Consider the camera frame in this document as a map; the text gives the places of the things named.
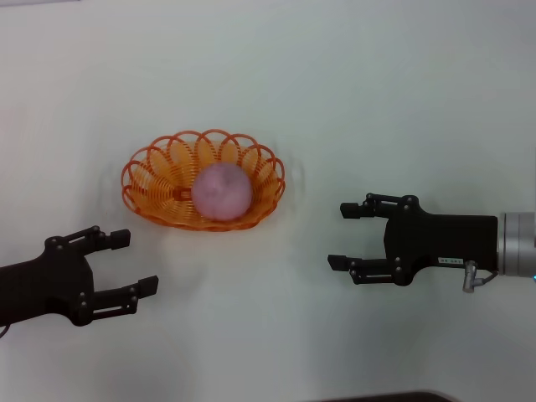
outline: wire basket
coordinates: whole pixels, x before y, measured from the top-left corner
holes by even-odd
[[[191,197],[198,173],[217,162],[240,166],[253,188],[248,211],[228,222],[200,215]],[[245,134],[181,131],[136,152],[123,168],[121,186],[125,205],[156,224],[225,232],[253,228],[276,209],[285,191],[285,168],[270,148]]]

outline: purple ball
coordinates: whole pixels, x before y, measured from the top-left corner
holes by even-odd
[[[248,210],[253,198],[250,178],[233,163],[214,163],[195,178],[193,206],[205,218],[232,220]]]

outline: white surface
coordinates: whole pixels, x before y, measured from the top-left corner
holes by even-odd
[[[100,224],[131,247],[96,285],[158,274],[135,316],[13,326],[2,400],[293,401],[434,389],[536,398],[536,285],[474,295],[461,272],[353,286],[327,254],[382,255],[369,192],[431,212],[533,210],[536,16],[529,2],[86,0],[0,11],[2,265]],[[243,233],[157,227],[121,203],[153,138],[221,127],[286,163],[278,210]]]

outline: silver cylindrical connector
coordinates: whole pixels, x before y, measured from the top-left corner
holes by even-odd
[[[497,265],[500,275],[536,276],[534,213],[499,217]]]

